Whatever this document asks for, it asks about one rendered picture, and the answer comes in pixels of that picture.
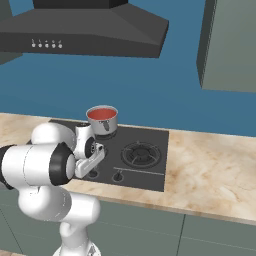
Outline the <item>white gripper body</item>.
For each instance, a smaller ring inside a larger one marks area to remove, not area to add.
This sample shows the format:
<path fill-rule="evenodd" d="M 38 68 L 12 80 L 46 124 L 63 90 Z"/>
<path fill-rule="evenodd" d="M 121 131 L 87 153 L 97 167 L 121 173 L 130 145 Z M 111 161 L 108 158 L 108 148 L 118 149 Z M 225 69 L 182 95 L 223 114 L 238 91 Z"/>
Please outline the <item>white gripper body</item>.
<path fill-rule="evenodd" d="M 103 144 L 96 144 L 96 152 L 89 159 L 80 159 L 76 162 L 75 176 L 83 178 L 94 169 L 105 158 L 105 148 Z"/>

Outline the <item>red marinara sauce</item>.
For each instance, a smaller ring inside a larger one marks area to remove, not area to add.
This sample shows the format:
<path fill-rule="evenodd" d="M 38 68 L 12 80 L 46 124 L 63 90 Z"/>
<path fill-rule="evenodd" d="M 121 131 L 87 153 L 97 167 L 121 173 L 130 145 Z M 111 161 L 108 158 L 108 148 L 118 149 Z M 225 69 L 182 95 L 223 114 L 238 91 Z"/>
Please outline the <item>red marinara sauce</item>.
<path fill-rule="evenodd" d="M 94 120 L 107 120 L 116 116 L 116 111 L 110 108 L 97 108 L 88 112 L 88 117 Z"/>

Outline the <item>silver saucepan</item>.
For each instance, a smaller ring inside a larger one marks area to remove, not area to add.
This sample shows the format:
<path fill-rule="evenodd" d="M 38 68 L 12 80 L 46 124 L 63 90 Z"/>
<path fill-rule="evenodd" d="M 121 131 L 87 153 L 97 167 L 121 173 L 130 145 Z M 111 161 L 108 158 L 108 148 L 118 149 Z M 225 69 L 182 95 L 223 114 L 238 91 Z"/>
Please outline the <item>silver saucepan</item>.
<path fill-rule="evenodd" d="M 116 111 L 116 116 L 107 120 L 94 120 L 88 117 L 88 112 L 97 108 L 110 108 Z M 92 129 L 96 135 L 105 136 L 112 134 L 117 130 L 118 110 L 115 107 L 108 105 L 98 105 L 87 110 L 86 117 L 91 124 Z"/>

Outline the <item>black gas hob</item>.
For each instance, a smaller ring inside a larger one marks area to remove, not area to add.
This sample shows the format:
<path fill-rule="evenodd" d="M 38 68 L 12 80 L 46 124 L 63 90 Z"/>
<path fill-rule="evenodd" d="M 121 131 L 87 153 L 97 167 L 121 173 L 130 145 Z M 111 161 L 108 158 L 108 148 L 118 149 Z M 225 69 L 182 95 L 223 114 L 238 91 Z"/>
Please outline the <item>black gas hob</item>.
<path fill-rule="evenodd" d="M 75 179 L 99 182 L 152 191 L 164 191 L 168 151 L 167 131 L 118 126 L 112 134 L 95 135 L 96 144 L 105 148 L 105 158 L 92 170 L 99 176 Z M 122 182 L 114 182 L 113 175 L 121 170 Z"/>

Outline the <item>grey-green drawer front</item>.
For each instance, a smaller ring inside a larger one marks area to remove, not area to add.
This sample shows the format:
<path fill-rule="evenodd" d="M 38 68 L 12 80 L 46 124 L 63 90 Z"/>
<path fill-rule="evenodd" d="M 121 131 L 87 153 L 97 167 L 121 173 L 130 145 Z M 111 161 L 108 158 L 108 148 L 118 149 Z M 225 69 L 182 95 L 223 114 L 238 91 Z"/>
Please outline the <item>grey-green drawer front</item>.
<path fill-rule="evenodd" d="M 182 235 L 198 241 L 256 250 L 256 226 L 253 225 L 186 216 Z"/>
<path fill-rule="evenodd" d="M 92 228 L 121 228 L 179 236 L 183 218 L 183 214 L 101 201 L 101 214 Z"/>

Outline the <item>grey-green cupboard door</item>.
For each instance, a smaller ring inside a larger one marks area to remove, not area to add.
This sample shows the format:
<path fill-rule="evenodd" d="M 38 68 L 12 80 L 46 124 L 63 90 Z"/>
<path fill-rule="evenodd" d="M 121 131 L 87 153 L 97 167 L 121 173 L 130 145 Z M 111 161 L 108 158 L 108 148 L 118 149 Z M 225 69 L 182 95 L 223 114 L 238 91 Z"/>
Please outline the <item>grey-green cupboard door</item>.
<path fill-rule="evenodd" d="M 17 190 L 0 190 L 0 210 L 26 256 L 52 256 L 60 247 L 59 223 L 38 221 L 22 213 Z"/>
<path fill-rule="evenodd" d="M 256 250 L 182 238 L 178 256 L 256 256 Z"/>
<path fill-rule="evenodd" d="M 102 256 L 176 256 L 177 236 L 141 231 L 90 233 Z"/>

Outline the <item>dark grey range hood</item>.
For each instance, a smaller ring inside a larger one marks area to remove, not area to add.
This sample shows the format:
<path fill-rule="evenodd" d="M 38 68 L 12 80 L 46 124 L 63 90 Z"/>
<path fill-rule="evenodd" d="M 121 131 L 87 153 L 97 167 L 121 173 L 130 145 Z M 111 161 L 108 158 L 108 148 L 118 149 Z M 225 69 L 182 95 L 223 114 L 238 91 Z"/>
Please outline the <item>dark grey range hood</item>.
<path fill-rule="evenodd" d="M 0 22 L 0 51 L 157 58 L 169 21 L 129 0 L 32 0 Z"/>

